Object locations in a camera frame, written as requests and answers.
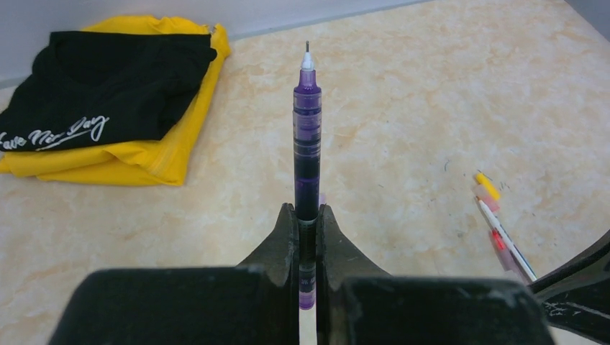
folded clothes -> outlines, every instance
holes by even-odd
[[[206,25],[199,26],[187,19],[149,16],[115,17],[84,31],[134,35],[209,34]],[[231,53],[221,25],[211,34],[211,48],[217,51],[217,58],[209,64],[199,92],[182,119],[160,141],[122,142],[54,152],[6,152],[0,160],[0,173],[74,183],[182,185],[222,64]]]
[[[216,56],[209,34],[53,32],[0,114],[0,151],[160,140]]]

marble pattern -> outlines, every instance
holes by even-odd
[[[99,268],[250,253],[293,200],[305,40],[324,91],[322,192],[383,269],[503,275],[470,190],[477,170],[538,275],[608,230],[610,44],[561,0],[415,4],[233,42],[181,188],[0,176],[0,344],[43,344]]]

yellow fabric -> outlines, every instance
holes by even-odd
[[[200,26],[178,17],[115,17],[83,31],[125,34],[207,34]],[[36,176],[41,180],[110,185],[182,185],[188,159],[204,123],[224,59],[231,54],[227,33],[216,25],[211,46],[218,52],[201,89],[183,118],[159,142],[136,141],[56,152],[7,152],[0,173]]]

black shirt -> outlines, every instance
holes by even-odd
[[[160,140],[216,56],[209,34],[53,32],[0,114],[0,150]]]

white wall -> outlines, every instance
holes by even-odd
[[[345,17],[417,0],[0,0],[0,87],[29,74],[51,31],[120,14],[180,16],[223,24],[233,38]]]

